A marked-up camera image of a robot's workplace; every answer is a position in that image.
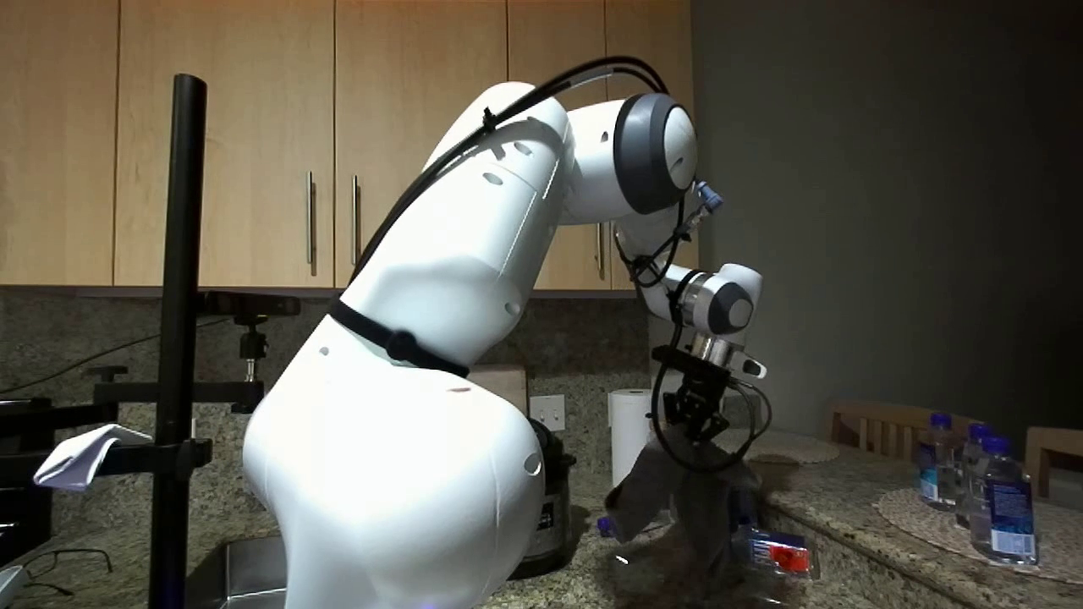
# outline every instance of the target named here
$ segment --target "black pole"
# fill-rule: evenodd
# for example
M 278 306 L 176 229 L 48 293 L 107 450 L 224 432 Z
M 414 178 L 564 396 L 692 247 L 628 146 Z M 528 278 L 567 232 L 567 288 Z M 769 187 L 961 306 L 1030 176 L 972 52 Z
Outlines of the black pole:
M 203 133 L 205 86 L 194 73 L 171 79 L 167 266 L 158 326 L 158 467 L 152 485 L 152 561 L 149 607 L 182 609 L 190 549 L 190 421 L 196 367 L 199 301 L 199 213 L 203 213 Z

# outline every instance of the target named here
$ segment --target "wooden cabinet door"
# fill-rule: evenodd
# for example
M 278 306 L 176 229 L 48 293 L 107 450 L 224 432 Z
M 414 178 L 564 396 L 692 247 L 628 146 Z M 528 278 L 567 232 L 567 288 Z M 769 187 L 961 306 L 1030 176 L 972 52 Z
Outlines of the wooden cabinet door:
M 508 79 L 546 80 L 604 53 L 603 0 L 508 0 Z M 567 108 L 600 102 L 603 86 L 572 93 Z M 539 274 L 539 290 L 610 290 L 610 227 L 563 227 Z
M 449 122 L 505 80 L 505 0 L 334 4 L 334 285 Z
M 666 80 L 670 96 L 697 122 L 691 0 L 604 0 L 604 52 L 644 58 Z M 611 86 L 614 98 L 639 96 L 635 86 Z M 677 263 L 697 266 L 697 236 L 677 247 Z M 611 288 L 628 288 L 627 271 L 610 251 Z
M 213 288 L 332 288 L 332 0 L 126 0 L 117 285 L 161 281 L 171 73 L 205 80 Z
M 111 285 L 117 0 L 0 4 L 0 285 Z

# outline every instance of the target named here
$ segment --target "backsplash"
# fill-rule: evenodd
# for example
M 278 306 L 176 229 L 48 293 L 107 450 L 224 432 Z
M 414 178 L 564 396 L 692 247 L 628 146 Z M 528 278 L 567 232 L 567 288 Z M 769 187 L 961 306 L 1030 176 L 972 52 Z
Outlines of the backsplash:
M 272 355 L 259 379 L 272 385 L 320 318 L 329 301 L 305 299 L 300 315 L 268 318 Z M 48 396 L 54 403 L 87 403 L 92 367 L 126 367 L 128 381 L 158 379 L 158 301 L 156 299 L 96 299 L 96 293 L 0 293 L 0 396 L 11 385 L 61 372 L 17 396 Z M 199 318 L 196 379 L 242 379 L 239 326 L 230 318 Z M 564 450 L 575 457 L 575 478 L 610 469 L 604 394 L 645 385 L 649 315 L 633 299 L 536 299 L 514 329 L 478 367 L 521 367 L 532 394 L 564 396 Z M 123 407 L 123 423 L 152 430 L 152 407 Z M 230 407 L 199 403 L 194 435 L 213 442 L 213 460 L 194 475 L 190 558 L 205 555 L 230 537 L 235 516 L 262 516 L 239 469 L 239 441 L 247 417 Z M 149 478 L 100 478 L 84 495 L 54 495 L 54 530 L 133 528 L 133 545 L 149 530 Z

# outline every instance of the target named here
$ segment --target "granite countertop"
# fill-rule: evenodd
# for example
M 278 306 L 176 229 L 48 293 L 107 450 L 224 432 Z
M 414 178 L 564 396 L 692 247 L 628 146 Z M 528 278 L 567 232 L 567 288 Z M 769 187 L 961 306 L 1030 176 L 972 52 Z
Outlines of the granite countertop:
M 912 485 L 908 465 L 864 457 L 819 441 L 769 432 L 752 450 L 752 467 L 769 491 L 769 523 L 807 535 L 819 573 L 796 581 L 785 593 L 785 607 L 823 609 L 868 609 L 868 607 L 1078 607 L 1083 590 L 1070 581 L 1049 581 L 1018 576 L 1003 565 L 973 561 L 966 555 L 939 552 L 895 523 L 889 523 L 874 503 L 885 491 Z M 585 609 L 585 607 L 627 607 L 611 594 L 611 552 L 614 541 L 596 535 L 610 478 L 572 475 L 572 523 L 577 523 L 577 545 L 564 570 L 512 578 L 489 600 L 488 609 Z M 97 555 L 63 555 L 52 570 L 52 549 L 116 549 L 126 530 L 66 535 L 43 545 L 35 573 L 36 581 L 22 590 L 13 609 L 52 607 L 144 607 L 144 552 L 111 552 L 111 573 Z M 230 537 L 275 535 L 268 519 L 235 519 Z

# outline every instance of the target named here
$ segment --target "bottle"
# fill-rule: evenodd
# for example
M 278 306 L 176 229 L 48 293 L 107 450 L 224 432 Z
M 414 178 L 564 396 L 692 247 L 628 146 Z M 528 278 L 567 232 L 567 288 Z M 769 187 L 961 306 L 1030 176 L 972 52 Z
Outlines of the bottle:
M 954 452 L 954 521 L 972 523 L 972 512 L 978 503 L 978 460 L 986 457 L 986 432 L 992 432 L 986 423 L 966 425 L 966 441 Z
M 986 460 L 978 475 L 980 509 L 972 516 L 972 545 L 995 561 L 1034 565 L 1040 535 L 1033 486 L 1021 465 L 1010 460 L 1005 435 L 986 435 Z
M 950 509 L 950 414 L 926 417 L 926 435 L 916 442 L 916 491 L 922 503 Z

